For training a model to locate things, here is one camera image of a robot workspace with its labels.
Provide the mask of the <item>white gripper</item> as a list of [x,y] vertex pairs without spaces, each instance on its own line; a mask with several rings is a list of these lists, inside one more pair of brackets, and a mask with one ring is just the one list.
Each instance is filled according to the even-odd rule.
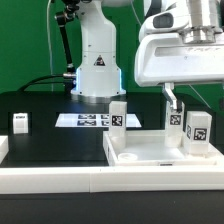
[[142,87],[162,85],[173,112],[180,106],[174,84],[224,81],[224,34],[214,43],[184,44],[178,33],[151,34],[142,39],[135,56],[135,82]]

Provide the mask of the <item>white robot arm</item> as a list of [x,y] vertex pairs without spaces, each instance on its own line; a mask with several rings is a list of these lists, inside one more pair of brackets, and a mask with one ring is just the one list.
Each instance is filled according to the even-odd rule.
[[[77,17],[82,31],[82,63],[72,93],[85,98],[122,94],[116,65],[116,28],[104,7],[133,0],[63,0],[65,17]],[[183,110],[176,85],[224,81],[224,30],[220,0],[143,0],[145,20],[139,31],[134,78],[141,87],[163,87],[175,112]]]

